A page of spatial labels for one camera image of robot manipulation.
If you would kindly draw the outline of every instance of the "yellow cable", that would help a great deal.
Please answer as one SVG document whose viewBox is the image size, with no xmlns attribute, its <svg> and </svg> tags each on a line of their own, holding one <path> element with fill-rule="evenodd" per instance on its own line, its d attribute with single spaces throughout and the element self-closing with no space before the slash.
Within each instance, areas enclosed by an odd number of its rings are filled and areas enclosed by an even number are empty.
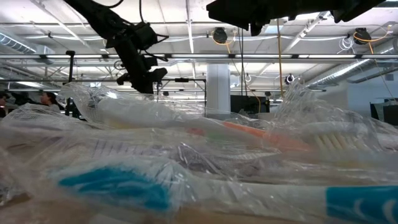
<svg viewBox="0 0 398 224">
<path fill-rule="evenodd" d="M 229 44 L 231 44 L 232 42 L 234 42 L 234 39 L 235 39 L 235 36 L 236 36 L 236 33 L 234 32 L 234 38 L 233 38 L 230 42 L 225 43 L 225 44 L 220 44 L 220 43 L 217 43 L 217 41 L 214 40 L 214 35 L 213 35 L 213 34 L 214 34 L 214 31 L 211 32 L 211 38 L 213 39 L 214 43 L 216 43 L 216 44 L 218 44 L 218 45 L 229 45 Z"/>
<path fill-rule="evenodd" d="M 231 50 L 229 49 L 229 44 L 226 45 L 226 48 L 228 49 L 228 53 L 231 53 Z"/>
<path fill-rule="evenodd" d="M 258 98 L 257 96 L 256 96 L 256 94 L 254 94 L 254 92 L 253 91 L 251 91 L 251 89 L 246 85 L 246 88 L 248 88 L 249 90 L 250 90 L 250 92 L 257 98 L 257 100 L 259 101 L 259 113 L 261 112 L 261 100 L 260 100 L 260 98 Z"/>
<path fill-rule="evenodd" d="M 378 38 L 378 39 L 376 39 L 376 40 L 363 40 L 363 39 L 360 39 L 360 38 L 358 38 L 358 37 L 355 36 L 355 34 L 357 34 L 358 32 L 355 32 L 355 33 L 354 33 L 354 38 L 357 39 L 357 40 L 363 41 L 363 42 L 376 42 L 376 41 L 379 41 L 379 40 L 382 40 L 382 39 L 386 38 L 387 35 L 388 35 L 389 30 L 390 30 L 390 27 L 388 27 L 387 32 L 386 32 L 386 34 L 384 35 L 384 37 Z"/>
<path fill-rule="evenodd" d="M 373 52 L 373 48 L 372 48 L 372 45 L 371 45 L 371 43 L 369 42 L 369 47 L 371 48 L 371 52 L 372 52 L 372 54 L 374 54 L 374 52 Z"/>
</svg>

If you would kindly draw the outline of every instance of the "fluorescent light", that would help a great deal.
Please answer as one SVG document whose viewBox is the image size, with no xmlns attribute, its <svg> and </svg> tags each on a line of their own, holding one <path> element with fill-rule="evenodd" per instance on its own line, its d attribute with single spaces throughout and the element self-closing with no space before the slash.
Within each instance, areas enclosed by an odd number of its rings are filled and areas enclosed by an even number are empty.
<svg viewBox="0 0 398 224">
<path fill-rule="evenodd" d="M 299 55 L 299 58 L 355 58 L 355 55 Z"/>
<path fill-rule="evenodd" d="M 228 58 L 226 54 L 173 54 L 173 58 Z"/>
<path fill-rule="evenodd" d="M 291 58 L 292 55 L 283 54 L 280 57 L 282 57 L 282 58 Z M 236 55 L 236 58 L 242 58 L 242 55 Z M 279 58 L 279 55 L 277 55 L 277 54 L 262 54 L 262 55 L 244 54 L 243 58 Z"/>
<path fill-rule="evenodd" d="M 70 59 L 69 55 L 47 55 L 47 58 Z"/>
<path fill-rule="evenodd" d="M 102 55 L 75 55 L 75 58 L 102 58 Z"/>
<path fill-rule="evenodd" d="M 30 86 L 30 87 L 35 87 L 35 88 L 40 88 L 41 85 L 34 83 L 34 82 L 17 82 L 18 84 L 21 85 L 26 85 L 26 86 Z"/>
<path fill-rule="evenodd" d="M 101 51 L 106 52 L 107 54 L 109 54 L 109 52 L 106 49 L 101 49 Z"/>
<path fill-rule="evenodd" d="M 159 101 L 159 102 L 167 102 L 167 101 L 181 101 L 181 102 L 191 102 L 191 101 L 194 101 L 194 102 L 204 102 L 204 101 L 206 101 L 206 100 L 204 100 L 204 99 L 173 99 L 173 98 L 171 98 L 171 99 L 161 99 L 161 100 L 155 100 L 155 101 Z"/>
</svg>

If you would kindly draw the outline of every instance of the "white pillar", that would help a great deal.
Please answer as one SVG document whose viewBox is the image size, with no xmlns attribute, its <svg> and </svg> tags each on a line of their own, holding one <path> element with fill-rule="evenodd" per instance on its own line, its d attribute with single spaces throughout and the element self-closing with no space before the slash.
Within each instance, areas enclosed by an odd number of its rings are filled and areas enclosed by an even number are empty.
<svg viewBox="0 0 398 224">
<path fill-rule="evenodd" d="M 207 65 L 207 107 L 231 111 L 231 71 L 228 64 Z"/>
</svg>

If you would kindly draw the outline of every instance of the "plastic bag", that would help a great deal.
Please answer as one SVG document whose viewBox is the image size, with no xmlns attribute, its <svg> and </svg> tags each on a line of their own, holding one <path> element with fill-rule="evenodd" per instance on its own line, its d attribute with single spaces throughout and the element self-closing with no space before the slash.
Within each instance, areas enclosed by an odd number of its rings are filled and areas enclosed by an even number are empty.
<svg viewBox="0 0 398 224">
<path fill-rule="evenodd" d="M 95 99 L 93 92 L 107 91 L 86 90 L 90 94 L 79 109 Z M 71 201 L 86 205 L 89 213 L 127 222 L 137 213 L 173 221 L 186 208 L 304 223 L 397 220 L 397 155 L 378 137 L 378 131 L 393 136 L 390 127 L 312 101 L 311 93 L 299 86 L 291 87 L 277 119 L 269 123 L 191 116 L 154 106 L 157 102 L 142 95 L 121 98 L 130 110 L 113 113 L 106 107 L 108 113 L 99 113 L 100 103 L 106 102 L 100 99 L 91 108 L 94 115 L 84 114 L 90 123 L 57 115 L 52 121 L 68 123 L 58 126 L 35 119 L 42 115 L 30 108 L 13 112 L 26 115 L 11 114 L 0 124 L 7 133 L 0 136 L 0 160 L 37 203 Z M 156 120 L 154 127 L 141 127 L 145 124 L 137 120 L 145 110 L 133 107 L 154 108 L 142 115 Z M 166 113 L 157 115 L 162 110 Z M 112 129 L 108 125 L 113 122 L 104 122 L 123 116 L 136 116 L 127 124 L 134 121 L 140 128 Z M 195 119 L 247 133 L 262 144 L 187 131 Z M 352 140 L 344 148 L 339 133 Z"/>
</svg>

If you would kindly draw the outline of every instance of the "clear plastic packaging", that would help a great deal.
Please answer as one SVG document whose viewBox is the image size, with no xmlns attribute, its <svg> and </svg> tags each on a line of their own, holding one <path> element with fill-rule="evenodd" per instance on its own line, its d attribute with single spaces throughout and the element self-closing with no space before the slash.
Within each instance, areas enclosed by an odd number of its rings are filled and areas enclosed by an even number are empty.
<svg viewBox="0 0 398 224">
<path fill-rule="evenodd" d="M 290 87 L 271 122 L 226 113 L 210 119 L 201 109 L 186 113 L 156 96 L 107 88 L 70 85 L 67 91 L 75 92 L 67 96 L 89 123 L 32 105 L 0 123 L 3 172 L 32 198 L 32 205 L 18 206 L 23 211 L 76 205 L 82 223 L 96 214 L 178 223 L 187 210 L 262 222 L 397 221 L 396 131 L 318 101 L 301 86 Z M 109 98 L 120 101 L 108 104 Z M 203 133 L 214 130 L 226 133 Z M 382 135 L 391 137 L 388 147 Z M 5 223 L 11 217 L 0 210 Z"/>
</svg>

